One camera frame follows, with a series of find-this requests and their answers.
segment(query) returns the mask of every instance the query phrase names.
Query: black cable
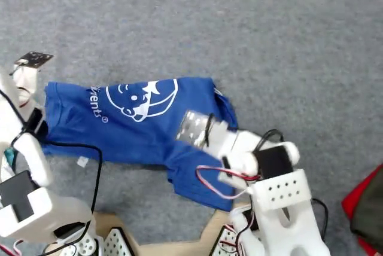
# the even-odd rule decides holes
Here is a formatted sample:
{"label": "black cable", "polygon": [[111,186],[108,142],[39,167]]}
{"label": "black cable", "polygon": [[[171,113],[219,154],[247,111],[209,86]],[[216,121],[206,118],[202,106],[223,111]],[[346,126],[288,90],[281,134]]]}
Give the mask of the black cable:
{"label": "black cable", "polygon": [[16,114],[17,118],[20,120],[23,126],[25,126],[26,122],[24,121],[24,118],[22,117],[21,113],[19,113],[19,110],[14,106],[9,96],[7,96],[2,90],[0,90],[0,95],[7,100],[8,104],[11,106],[12,110]]}
{"label": "black cable", "polygon": [[322,238],[322,241],[325,242],[326,241],[327,225],[329,223],[329,209],[328,209],[327,205],[322,200],[317,199],[317,198],[313,198],[311,200],[313,202],[316,202],[319,205],[321,205],[324,209],[324,221],[323,221],[323,226],[322,226],[322,231],[321,231],[321,238]]}
{"label": "black cable", "polygon": [[[250,211],[251,211],[251,217],[254,217],[254,220],[256,220],[256,216],[254,215],[254,208],[253,208],[253,198],[251,197],[250,195]],[[250,228],[250,226],[252,225],[251,221],[247,222],[247,225],[245,228],[243,228],[240,232],[237,233],[237,236],[235,237],[235,248],[237,249],[237,253],[239,255],[239,237],[241,236],[241,234],[243,232],[245,232],[247,229]]]}
{"label": "black cable", "polygon": [[254,152],[260,150],[261,147],[265,144],[265,142],[268,141],[274,135],[279,135],[280,142],[285,141],[282,132],[280,132],[278,129],[270,129],[262,136],[261,140],[258,142],[256,148],[254,149]]}
{"label": "black cable", "polygon": [[[93,211],[95,210],[95,206],[96,206],[96,200],[97,200],[97,194],[98,194],[98,188],[99,188],[99,182],[100,182],[100,176],[101,176],[101,170],[102,170],[102,162],[103,162],[102,151],[98,147],[96,147],[94,145],[78,144],[78,143],[69,144],[69,143],[64,143],[64,142],[48,141],[48,140],[39,138],[33,131],[29,131],[28,130],[28,122],[24,121],[22,115],[19,113],[19,110],[14,106],[14,104],[12,103],[11,99],[7,96],[7,94],[5,94],[2,90],[0,90],[0,95],[5,98],[5,100],[11,106],[13,112],[16,114],[17,118],[20,120],[20,122],[23,125],[22,131],[11,142],[11,146],[12,147],[13,147],[14,143],[16,142],[16,140],[18,140],[18,138],[20,138],[22,136],[22,134],[30,133],[39,142],[42,142],[43,144],[51,144],[51,145],[55,145],[55,146],[58,146],[58,147],[83,147],[83,148],[90,148],[90,149],[96,150],[98,152],[99,164],[98,164],[98,169],[97,169],[95,189],[94,189],[94,192],[93,192],[92,205],[90,207],[90,210],[93,213]],[[71,245],[74,245],[74,244],[78,243],[79,241],[81,241],[81,239],[87,233],[87,231],[89,229],[89,225],[90,225],[90,221],[86,223],[85,229],[84,229],[83,233],[81,234],[81,236],[78,239],[76,239],[76,240],[74,240],[72,242],[69,242],[67,244],[64,244],[64,245],[62,245],[62,246],[60,246],[60,247],[58,247],[58,248],[56,248],[56,249],[54,249],[54,250],[52,250],[50,252],[46,252],[46,253],[43,252],[39,256],[48,256],[48,255],[51,255],[51,254],[53,254],[55,252],[60,251],[63,248],[66,248],[68,246],[71,246]]]}
{"label": "black cable", "polygon": [[12,76],[14,75],[14,73],[15,73],[18,69],[20,69],[21,66],[22,66],[22,65],[17,65],[17,66],[15,67],[15,69],[14,69],[12,72],[9,73],[9,76],[12,77]]}
{"label": "black cable", "polygon": [[74,252],[73,252],[72,256],[76,255],[76,253],[77,253],[77,246],[73,245],[73,247],[74,247]]}
{"label": "black cable", "polygon": [[210,133],[210,128],[211,128],[211,123],[213,121],[214,114],[209,114],[208,121],[206,122],[206,127],[205,127],[205,143],[206,146],[209,147],[209,133]]}

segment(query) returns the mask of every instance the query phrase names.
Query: blue t-shirt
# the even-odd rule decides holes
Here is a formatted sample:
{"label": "blue t-shirt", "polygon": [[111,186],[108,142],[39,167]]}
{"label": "blue t-shirt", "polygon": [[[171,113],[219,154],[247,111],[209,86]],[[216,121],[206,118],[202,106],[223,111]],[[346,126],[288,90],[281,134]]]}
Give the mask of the blue t-shirt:
{"label": "blue t-shirt", "polygon": [[[47,139],[99,147],[104,160],[120,163],[162,164],[177,194],[203,205],[229,211],[232,201],[214,194],[199,182],[198,165],[221,166],[203,151],[175,140],[188,109],[214,113],[236,127],[234,110],[210,78],[179,78],[108,87],[84,88],[49,83],[45,88]],[[45,145],[46,154],[98,159],[87,148]],[[223,193],[233,188],[218,181],[216,171],[203,176]]]}

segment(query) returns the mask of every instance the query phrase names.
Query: wooden base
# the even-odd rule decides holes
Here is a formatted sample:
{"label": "wooden base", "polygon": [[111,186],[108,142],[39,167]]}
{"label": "wooden base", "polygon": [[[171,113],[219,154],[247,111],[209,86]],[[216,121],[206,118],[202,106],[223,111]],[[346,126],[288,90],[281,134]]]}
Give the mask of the wooden base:
{"label": "wooden base", "polygon": [[228,213],[216,211],[201,234],[198,241],[167,242],[148,245],[138,245],[132,234],[124,227],[121,220],[114,214],[95,213],[96,231],[102,237],[107,237],[112,227],[122,227],[136,256],[207,256],[209,255],[217,236],[225,223],[228,223]]}

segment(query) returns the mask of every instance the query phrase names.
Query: gray carpet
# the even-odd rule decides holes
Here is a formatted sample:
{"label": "gray carpet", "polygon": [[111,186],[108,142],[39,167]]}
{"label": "gray carpet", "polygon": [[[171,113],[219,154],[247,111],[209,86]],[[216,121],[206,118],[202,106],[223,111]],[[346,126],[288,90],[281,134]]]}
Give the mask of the gray carpet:
{"label": "gray carpet", "polygon": [[[241,127],[277,127],[298,145],[330,209],[332,254],[363,255],[340,201],[382,162],[382,16],[383,0],[0,0],[0,59],[7,72],[29,50],[56,56],[41,102],[50,80],[212,76]],[[49,162],[53,190],[90,200],[95,163]],[[97,210],[117,212],[141,243],[197,239],[213,213],[174,194],[158,167],[111,163]]]}

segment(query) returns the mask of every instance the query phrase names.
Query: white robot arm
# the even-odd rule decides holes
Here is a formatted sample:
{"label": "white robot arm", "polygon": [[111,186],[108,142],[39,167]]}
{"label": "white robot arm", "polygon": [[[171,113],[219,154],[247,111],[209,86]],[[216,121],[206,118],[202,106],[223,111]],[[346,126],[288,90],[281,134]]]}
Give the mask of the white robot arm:
{"label": "white robot arm", "polygon": [[251,195],[258,231],[247,228],[243,211],[248,207],[230,213],[246,256],[330,256],[312,210],[305,172],[293,169],[300,158],[295,144],[230,130],[224,121],[193,111],[186,113],[177,139],[216,157],[237,175],[260,177],[251,182],[225,172],[218,177]]}
{"label": "white robot arm", "polygon": [[[37,69],[30,66],[15,66],[13,77],[0,72],[0,149],[4,152],[14,147],[29,166],[29,171],[0,181],[0,201],[4,207],[0,209],[0,236],[64,244],[76,240],[89,223],[86,239],[94,241],[89,206],[73,197],[58,196],[47,188],[53,176],[35,138],[44,121],[44,110],[32,97],[36,77]],[[25,132],[27,126],[31,133]],[[95,249],[93,245],[80,255],[92,255]]]}

